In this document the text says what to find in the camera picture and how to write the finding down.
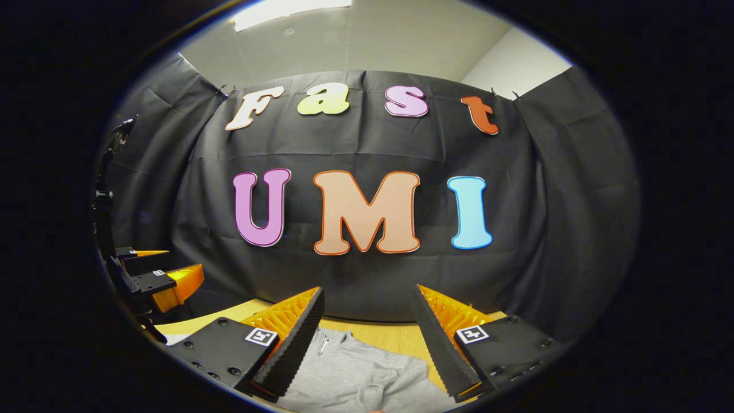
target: zipper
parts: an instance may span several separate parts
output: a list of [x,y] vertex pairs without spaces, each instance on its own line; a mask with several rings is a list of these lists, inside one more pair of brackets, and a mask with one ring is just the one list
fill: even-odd
[[306,367],[311,367],[311,365],[316,361],[316,359],[318,359],[318,357],[321,356],[324,353],[324,348],[326,348],[327,344],[329,344],[330,341],[331,341],[331,339],[327,339],[326,337],[324,337],[324,339],[321,341],[321,347],[320,347],[319,351],[311,359],[311,361],[308,362],[308,366],[306,366]]
[[316,354],[317,356],[321,356],[321,354],[324,353],[324,349],[326,348],[326,345],[329,344],[329,341],[331,341],[331,339],[327,339],[327,338],[324,339],[324,342],[321,344],[321,348],[319,349],[319,352]]

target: letter m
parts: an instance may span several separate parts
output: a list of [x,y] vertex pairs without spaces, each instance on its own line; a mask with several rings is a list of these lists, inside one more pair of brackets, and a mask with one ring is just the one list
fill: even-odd
[[382,223],[382,239],[377,249],[388,254],[415,251],[421,241],[413,228],[413,194],[421,183],[410,172],[391,172],[385,176],[371,203],[367,202],[355,178],[345,170],[329,170],[313,177],[324,196],[321,240],[313,249],[321,255],[341,255],[349,251],[344,241],[341,223],[365,252],[372,245]]

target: black border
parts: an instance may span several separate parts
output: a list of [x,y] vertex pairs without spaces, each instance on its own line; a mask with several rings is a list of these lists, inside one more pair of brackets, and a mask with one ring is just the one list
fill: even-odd
[[[236,3],[25,1],[3,10],[6,255],[17,266],[6,277],[18,283],[5,291],[11,411],[248,410],[131,334],[92,252],[88,201],[95,149],[124,86],[175,48],[179,28],[193,32],[204,25],[197,17]],[[720,331],[730,314],[722,87],[732,4],[491,6],[587,70],[631,138],[644,191],[637,255],[607,313],[493,411],[713,411],[724,400]],[[143,50],[155,52],[140,59]]]

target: ceiling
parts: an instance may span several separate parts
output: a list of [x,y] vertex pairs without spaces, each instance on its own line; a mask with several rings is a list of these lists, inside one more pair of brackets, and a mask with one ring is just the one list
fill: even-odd
[[353,0],[235,32],[222,21],[181,54],[217,86],[353,69],[461,82],[511,24],[457,0]]

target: wooden table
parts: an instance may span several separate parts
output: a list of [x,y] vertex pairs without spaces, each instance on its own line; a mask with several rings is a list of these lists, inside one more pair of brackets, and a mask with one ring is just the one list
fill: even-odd
[[[243,320],[250,315],[271,306],[261,300],[251,300],[237,306],[205,315],[180,323],[159,324],[156,328],[163,334],[193,334],[196,330],[206,326],[218,317],[227,317],[232,320]],[[488,314],[494,320],[506,317],[503,312]],[[360,321],[345,321],[323,317],[319,325],[322,328],[336,331],[352,331],[352,336],[365,344],[373,345],[397,354],[417,357],[428,363],[428,379],[443,391],[446,387],[436,371],[431,356],[423,340],[421,330],[416,323],[367,323]]]

